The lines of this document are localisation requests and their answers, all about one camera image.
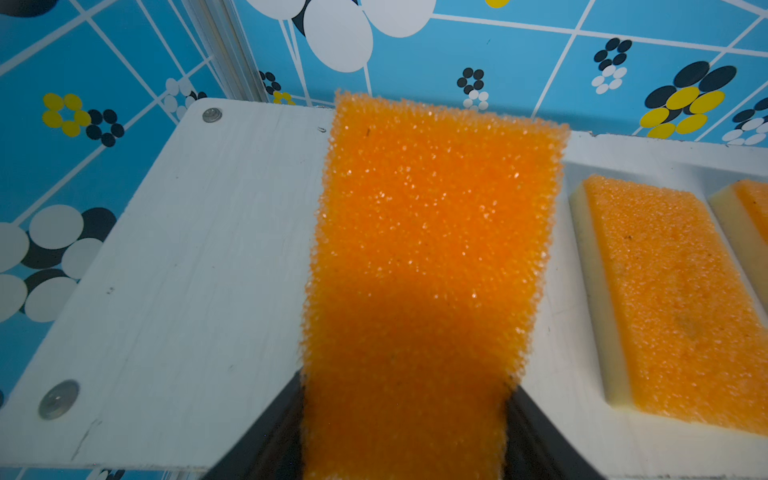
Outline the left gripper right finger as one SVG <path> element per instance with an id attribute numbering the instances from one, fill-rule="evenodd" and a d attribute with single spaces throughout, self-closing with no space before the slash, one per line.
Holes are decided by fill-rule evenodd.
<path id="1" fill-rule="evenodd" d="M 506 415 L 504 479 L 604 479 L 522 386 L 518 386 L 507 401 Z"/>

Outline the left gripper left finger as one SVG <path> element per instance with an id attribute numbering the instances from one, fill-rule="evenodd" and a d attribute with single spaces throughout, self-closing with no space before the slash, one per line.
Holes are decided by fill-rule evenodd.
<path id="1" fill-rule="evenodd" d="M 301 479 L 303 388 L 297 371 L 206 480 Z"/>

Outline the orange sponge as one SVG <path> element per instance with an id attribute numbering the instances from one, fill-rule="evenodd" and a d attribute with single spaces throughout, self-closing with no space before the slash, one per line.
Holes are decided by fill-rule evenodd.
<path id="1" fill-rule="evenodd" d="M 711 195 L 708 202 L 767 310 L 767 184 L 740 180 Z"/>
<path id="2" fill-rule="evenodd" d="M 498 479 L 564 124 L 340 93 L 302 324 L 307 479 Z"/>
<path id="3" fill-rule="evenodd" d="M 593 175 L 570 198 L 604 396 L 767 431 L 767 331 L 692 193 Z"/>

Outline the orange sponge front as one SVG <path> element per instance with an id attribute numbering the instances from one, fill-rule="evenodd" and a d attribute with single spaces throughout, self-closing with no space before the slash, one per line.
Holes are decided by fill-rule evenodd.
<path id="1" fill-rule="evenodd" d="M 498 479 L 564 124 L 340 93 L 302 324 L 307 479 Z"/>

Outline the orange sponge back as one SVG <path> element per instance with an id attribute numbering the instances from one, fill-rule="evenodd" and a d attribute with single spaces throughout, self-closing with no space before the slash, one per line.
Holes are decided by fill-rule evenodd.
<path id="1" fill-rule="evenodd" d="M 767 310 L 767 184 L 740 180 L 711 195 L 708 202 Z"/>

